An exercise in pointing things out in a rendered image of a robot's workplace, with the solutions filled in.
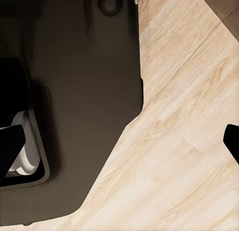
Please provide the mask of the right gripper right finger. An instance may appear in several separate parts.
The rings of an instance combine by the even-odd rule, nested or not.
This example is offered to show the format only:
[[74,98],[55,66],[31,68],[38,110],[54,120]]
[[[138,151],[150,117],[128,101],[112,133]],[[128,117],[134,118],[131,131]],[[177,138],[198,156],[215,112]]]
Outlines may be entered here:
[[239,164],[239,126],[228,124],[223,142]]

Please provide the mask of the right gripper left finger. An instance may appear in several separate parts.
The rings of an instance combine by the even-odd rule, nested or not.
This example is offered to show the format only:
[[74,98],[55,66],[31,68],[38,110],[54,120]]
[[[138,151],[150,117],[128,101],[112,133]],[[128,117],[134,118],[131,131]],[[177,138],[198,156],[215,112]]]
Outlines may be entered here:
[[23,126],[0,130],[0,184],[26,143]]

